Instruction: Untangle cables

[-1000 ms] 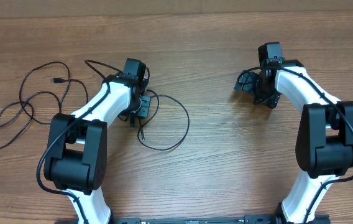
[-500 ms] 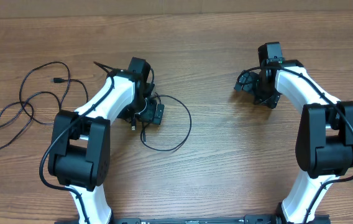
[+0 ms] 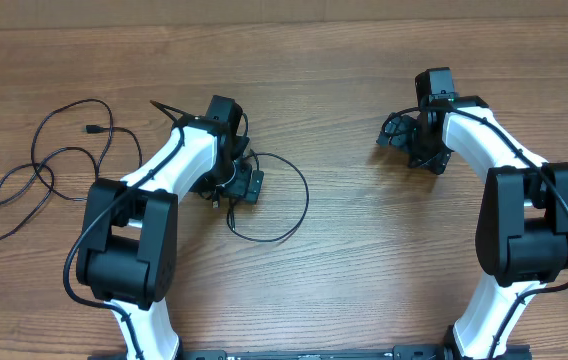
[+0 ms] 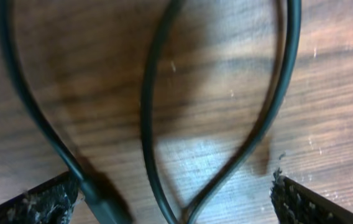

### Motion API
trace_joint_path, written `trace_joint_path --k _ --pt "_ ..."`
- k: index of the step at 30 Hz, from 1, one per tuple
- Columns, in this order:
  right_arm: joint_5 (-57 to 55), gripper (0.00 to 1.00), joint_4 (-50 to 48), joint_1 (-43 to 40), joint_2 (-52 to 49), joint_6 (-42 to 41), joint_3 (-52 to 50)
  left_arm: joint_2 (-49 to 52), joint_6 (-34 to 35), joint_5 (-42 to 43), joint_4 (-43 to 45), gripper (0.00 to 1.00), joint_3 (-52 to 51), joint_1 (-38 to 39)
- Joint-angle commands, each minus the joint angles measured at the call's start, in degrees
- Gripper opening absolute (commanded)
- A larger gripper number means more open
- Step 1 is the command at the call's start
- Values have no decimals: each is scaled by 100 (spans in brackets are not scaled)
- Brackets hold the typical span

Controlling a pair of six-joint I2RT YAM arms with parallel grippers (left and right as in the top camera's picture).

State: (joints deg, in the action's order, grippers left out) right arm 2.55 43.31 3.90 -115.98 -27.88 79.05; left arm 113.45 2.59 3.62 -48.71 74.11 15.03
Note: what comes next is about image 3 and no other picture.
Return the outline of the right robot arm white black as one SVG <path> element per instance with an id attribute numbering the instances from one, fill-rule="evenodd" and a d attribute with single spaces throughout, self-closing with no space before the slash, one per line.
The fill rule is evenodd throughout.
<path id="1" fill-rule="evenodd" d="M 447 67 L 414 79 L 417 104 L 390 114 L 378 144 L 442 174 L 458 153 L 484 184 L 475 232 L 482 276 L 440 345 L 397 345 L 396 359 L 529 359 L 508 338 L 531 300 L 568 289 L 568 162 L 529 151 L 478 96 L 461 96 Z"/>

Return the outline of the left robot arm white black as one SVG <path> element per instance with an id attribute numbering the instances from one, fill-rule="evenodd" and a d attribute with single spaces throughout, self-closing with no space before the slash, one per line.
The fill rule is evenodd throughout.
<path id="1" fill-rule="evenodd" d="M 213 96 L 196 116 L 159 104 L 173 122 L 167 143 L 142 167 L 89 189 L 82 233 L 64 267 L 110 310 L 126 342 L 125 359 L 175 359 L 180 339 L 165 296 L 176 268 L 178 205 L 189 192 L 257 202 L 263 174 L 243 164 L 250 139 L 232 98 Z"/>

